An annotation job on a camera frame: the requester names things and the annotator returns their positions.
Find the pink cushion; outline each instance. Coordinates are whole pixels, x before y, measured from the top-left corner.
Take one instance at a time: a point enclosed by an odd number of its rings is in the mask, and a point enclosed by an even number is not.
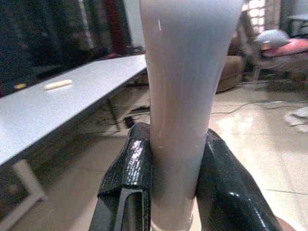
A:
[[[265,57],[278,57],[290,54],[297,54],[308,50],[308,39],[289,39],[290,43],[279,47],[263,51]]]

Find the tiled floor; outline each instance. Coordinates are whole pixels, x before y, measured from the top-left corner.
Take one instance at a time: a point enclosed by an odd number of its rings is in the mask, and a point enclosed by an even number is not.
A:
[[[240,86],[215,96],[212,113],[230,112],[257,100],[305,100],[300,93],[252,91]],[[149,104],[145,93],[134,107]],[[252,174],[273,212],[288,216],[308,229],[308,134],[288,127],[282,116],[293,107],[250,104],[232,114],[213,114],[209,127],[228,144]],[[139,117],[148,122],[149,116]],[[78,136],[41,169],[48,201],[36,203],[12,231],[86,231],[96,204],[96,192],[109,165],[119,153],[127,129],[102,138],[100,134]],[[192,230],[200,230],[194,207]]]

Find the glossy floor tile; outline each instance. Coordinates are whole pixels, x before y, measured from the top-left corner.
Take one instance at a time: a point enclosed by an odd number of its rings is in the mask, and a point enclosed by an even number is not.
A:
[[[136,101],[130,102],[131,108],[126,111],[149,106],[149,97],[149,92],[144,91]],[[251,86],[240,85],[215,95],[211,112],[215,114],[211,115],[209,128],[225,140],[251,173],[273,212],[297,221],[308,230],[308,134],[298,133],[282,118],[295,110],[295,106],[307,104],[249,104],[238,108],[258,100],[302,101],[305,98],[302,93],[254,91]],[[97,120],[102,117],[98,112],[85,122],[80,132],[83,134],[45,165],[39,179],[50,198],[36,203],[12,231],[88,230],[101,179],[121,150],[128,132],[123,123],[119,124],[120,132],[115,132],[115,126],[99,124]],[[137,115],[134,119],[150,123],[149,115]],[[103,129],[108,129],[107,133],[100,133]],[[191,230],[199,231],[196,202],[193,216]]]

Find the white tube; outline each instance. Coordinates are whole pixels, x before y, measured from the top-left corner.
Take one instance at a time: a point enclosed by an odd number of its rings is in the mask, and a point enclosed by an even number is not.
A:
[[[154,153],[152,228],[187,231],[240,0],[140,0]]]

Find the white pillow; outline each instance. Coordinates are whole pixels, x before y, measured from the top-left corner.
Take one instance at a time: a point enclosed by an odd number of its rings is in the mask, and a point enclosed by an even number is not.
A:
[[[283,30],[265,30],[257,36],[255,42],[260,45],[261,50],[268,50],[289,44],[289,39]]]

